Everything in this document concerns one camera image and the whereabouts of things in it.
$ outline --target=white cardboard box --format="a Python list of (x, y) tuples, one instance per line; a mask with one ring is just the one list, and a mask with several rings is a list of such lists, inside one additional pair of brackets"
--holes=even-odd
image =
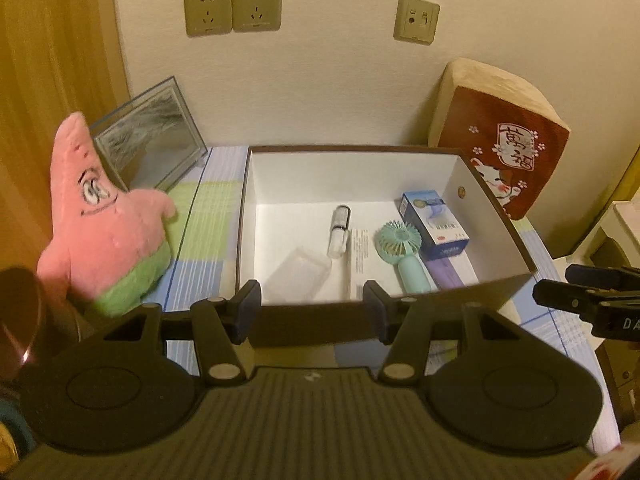
[[(511, 221), (459, 152), (421, 146), (254, 146), (249, 149), (238, 239), (236, 287), (265, 283), (299, 246), (325, 254), (332, 213), (351, 208), (351, 228), (377, 231), (399, 220), (406, 191), (434, 189), (469, 236), (455, 260), (466, 286), (428, 296), (438, 304), (500, 309), (536, 268)], [(264, 302), (250, 341), (295, 346), (374, 337), (364, 306), (348, 298), (348, 254), (335, 260), (308, 305)], [(393, 266), (379, 259), (376, 280), (405, 296)]]

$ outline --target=checkered tablecloth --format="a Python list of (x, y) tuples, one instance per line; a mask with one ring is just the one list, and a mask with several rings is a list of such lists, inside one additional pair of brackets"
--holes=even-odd
[[(210, 296), (233, 293), (236, 272), (238, 222), (246, 146), (210, 148), (203, 165), (192, 168), (169, 192), (178, 213), (167, 226), (172, 264), (158, 286), (145, 298), (159, 303), (164, 311), (186, 310), (192, 303)], [(603, 453), (619, 441), (618, 430), (607, 389), (594, 352), (585, 339), (576, 315), (537, 305), (532, 298), (537, 280), (560, 280), (550, 255), (529, 221), (514, 222), (538, 272), (513, 298), (521, 326), (587, 368), (596, 377), (605, 398), (600, 420), (591, 437), (591, 448)], [(377, 368), (386, 349), (376, 342), (336, 345), (339, 365)], [(168, 356), (197, 373), (193, 344), (174, 341)], [(428, 369), (436, 369), (455, 357), (446, 345), (433, 349)]]

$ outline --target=glass photo frame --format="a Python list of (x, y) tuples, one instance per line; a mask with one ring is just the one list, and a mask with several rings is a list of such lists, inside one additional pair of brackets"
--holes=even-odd
[(125, 191), (166, 191), (207, 151), (174, 76), (90, 129), (105, 171)]

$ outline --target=wall outlet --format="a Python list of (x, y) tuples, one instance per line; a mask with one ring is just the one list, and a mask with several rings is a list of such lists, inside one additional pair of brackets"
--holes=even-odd
[(282, 22), (282, 0), (232, 0), (236, 32), (278, 30)]
[(394, 38), (431, 44), (436, 34), (440, 6), (425, 0), (398, 0)]
[(189, 36), (231, 32), (231, 0), (184, 0), (184, 24)]

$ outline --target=green plush shorts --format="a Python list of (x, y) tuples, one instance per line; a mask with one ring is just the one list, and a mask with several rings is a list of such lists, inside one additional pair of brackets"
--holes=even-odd
[(109, 290), (92, 301), (92, 308), (106, 317), (126, 314), (140, 304), (151, 286), (160, 279), (171, 263), (171, 249), (165, 240), (151, 256), (140, 261)]

